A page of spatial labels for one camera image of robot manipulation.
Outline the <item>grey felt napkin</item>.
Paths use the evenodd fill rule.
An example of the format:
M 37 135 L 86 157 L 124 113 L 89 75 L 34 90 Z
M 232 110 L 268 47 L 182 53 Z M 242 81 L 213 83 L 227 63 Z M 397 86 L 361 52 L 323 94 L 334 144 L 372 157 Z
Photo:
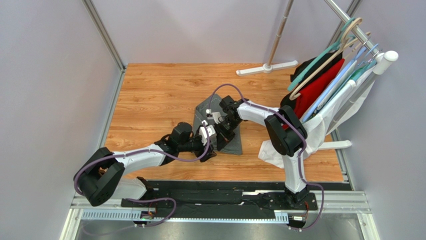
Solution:
M 224 154 L 242 155 L 242 140 L 240 123 L 243 121 L 237 112 L 237 107 L 243 102 L 232 97 L 220 97 L 213 94 L 199 103 L 194 110 L 193 130 L 196 132 L 207 121 L 214 127 L 216 136 L 212 145 L 216 151 Z

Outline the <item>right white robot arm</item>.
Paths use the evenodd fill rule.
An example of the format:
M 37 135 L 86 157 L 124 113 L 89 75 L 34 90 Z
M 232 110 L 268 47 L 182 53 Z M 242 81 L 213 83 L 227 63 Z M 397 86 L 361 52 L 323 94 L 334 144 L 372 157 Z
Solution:
M 303 147 L 308 134 L 293 109 L 287 105 L 276 108 L 253 103 L 248 99 L 224 97 L 220 103 L 224 116 L 214 115 L 216 148 L 222 150 L 236 136 L 235 129 L 243 121 L 266 127 L 271 144 L 282 157 L 285 170 L 285 200 L 293 208 L 304 203 L 309 190 L 303 182 L 301 164 L 292 158 Z

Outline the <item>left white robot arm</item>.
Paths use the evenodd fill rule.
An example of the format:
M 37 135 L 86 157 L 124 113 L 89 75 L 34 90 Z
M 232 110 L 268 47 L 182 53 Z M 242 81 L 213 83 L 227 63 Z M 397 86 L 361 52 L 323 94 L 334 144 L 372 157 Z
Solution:
M 91 206 L 97 207 L 109 200 L 122 177 L 129 173 L 160 167 L 172 161 L 183 161 L 180 153 L 194 153 L 193 161 L 204 162 L 216 156 L 213 125 L 203 121 L 196 132 L 187 122 L 180 122 L 170 134 L 142 148 L 128 151 L 97 149 L 73 177 L 75 191 L 84 196 Z

